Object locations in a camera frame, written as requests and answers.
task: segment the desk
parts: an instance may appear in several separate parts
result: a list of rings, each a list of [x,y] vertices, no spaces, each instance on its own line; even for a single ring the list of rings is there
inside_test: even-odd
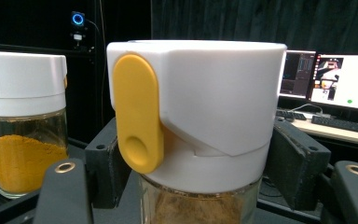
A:
[[[331,128],[319,124],[313,124],[310,122],[310,119],[307,120],[296,119],[294,122],[292,122],[292,124],[296,126],[299,130],[303,131],[304,133],[332,138],[343,142],[358,144],[357,132]]]

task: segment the turmeric powder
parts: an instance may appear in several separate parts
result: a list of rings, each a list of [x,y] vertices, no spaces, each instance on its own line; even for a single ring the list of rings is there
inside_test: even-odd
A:
[[[0,189],[23,194],[39,189],[48,167],[67,159],[66,147],[16,134],[0,137]]]

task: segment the keyboard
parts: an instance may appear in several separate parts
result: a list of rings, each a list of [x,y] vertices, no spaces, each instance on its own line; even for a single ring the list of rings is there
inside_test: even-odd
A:
[[[277,117],[282,117],[284,119],[301,119],[301,120],[307,120],[307,118],[300,113],[295,113],[292,111],[287,111],[287,110],[277,110],[275,115]]]
[[[357,122],[347,121],[343,119],[332,119],[332,118],[313,116],[311,123],[358,132]]]

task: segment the computer monitor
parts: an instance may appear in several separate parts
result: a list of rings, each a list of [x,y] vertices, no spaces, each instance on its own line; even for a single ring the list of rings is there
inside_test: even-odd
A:
[[[309,100],[358,110],[358,55],[316,55]]]
[[[280,96],[306,99],[316,51],[287,50]]]

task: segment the black curtain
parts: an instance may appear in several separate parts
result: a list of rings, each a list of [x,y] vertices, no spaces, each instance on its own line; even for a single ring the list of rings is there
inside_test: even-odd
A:
[[[153,0],[154,39],[284,43],[358,53],[358,0]]]

